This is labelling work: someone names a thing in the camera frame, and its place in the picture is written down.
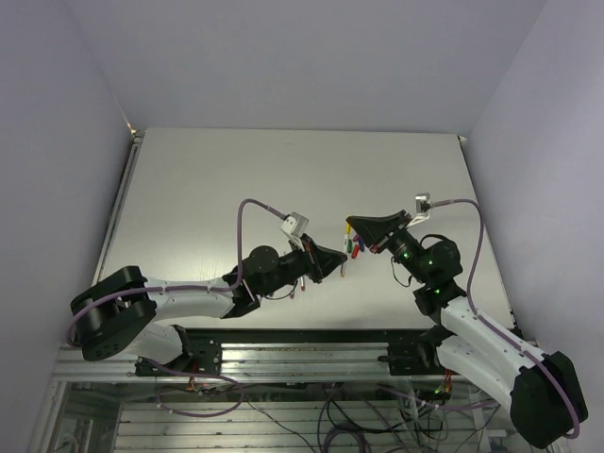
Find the wall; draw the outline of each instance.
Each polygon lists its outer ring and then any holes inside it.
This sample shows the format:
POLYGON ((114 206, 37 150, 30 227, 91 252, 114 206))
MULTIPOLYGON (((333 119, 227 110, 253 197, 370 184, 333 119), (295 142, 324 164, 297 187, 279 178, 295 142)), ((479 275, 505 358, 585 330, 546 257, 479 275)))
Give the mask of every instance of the wall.
POLYGON ((545 0, 69 0, 135 128, 467 135, 545 0))
POLYGON ((549 0, 469 138, 467 160, 521 328, 569 355, 604 431, 604 3, 549 0))
POLYGON ((0 439, 25 451, 129 130, 68 9, 0 2, 0 439))

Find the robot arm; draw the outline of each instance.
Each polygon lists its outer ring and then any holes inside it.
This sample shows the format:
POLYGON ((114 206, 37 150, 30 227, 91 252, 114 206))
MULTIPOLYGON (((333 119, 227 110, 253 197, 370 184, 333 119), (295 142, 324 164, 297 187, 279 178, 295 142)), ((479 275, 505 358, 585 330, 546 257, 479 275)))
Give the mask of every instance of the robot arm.
POLYGON ((124 267, 101 280, 71 303, 84 359, 101 361, 125 352, 172 369, 190 369, 194 352, 186 329, 156 321, 241 317, 258 309, 264 296, 295 284, 302 276, 321 283, 346 261, 346 255, 317 245, 304 234, 307 224, 308 219, 295 212, 285 216, 281 230, 292 252, 280 257, 274 248, 259 246, 241 266, 213 280, 159 280, 144 277, 137 266, 124 267))
POLYGON ((427 220, 433 207, 427 194, 418 195, 416 203, 415 218, 402 210, 346 221, 371 252, 388 250, 423 284, 413 292, 415 303, 436 324, 418 345, 424 364, 453 370, 490 394, 531 445, 545 448, 571 428, 577 433, 587 408, 572 362, 561 352, 547 355, 474 306, 454 279, 462 272, 456 244, 429 235, 438 241, 424 247, 409 233, 408 227, 427 220))

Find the yellow marker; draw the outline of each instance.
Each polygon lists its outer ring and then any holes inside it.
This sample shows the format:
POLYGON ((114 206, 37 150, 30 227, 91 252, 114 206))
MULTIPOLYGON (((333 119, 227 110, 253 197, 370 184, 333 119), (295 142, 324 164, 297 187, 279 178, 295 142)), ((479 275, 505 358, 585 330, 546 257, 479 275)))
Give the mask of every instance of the yellow marker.
MULTIPOLYGON (((342 251, 345 255, 348 256, 348 241, 350 241, 350 224, 346 222, 346 226, 344 227, 344 248, 342 251)), ((340 277, 344 277, 346 275, 346 261, 342 263, 342 267, 340 268, 340 277)))

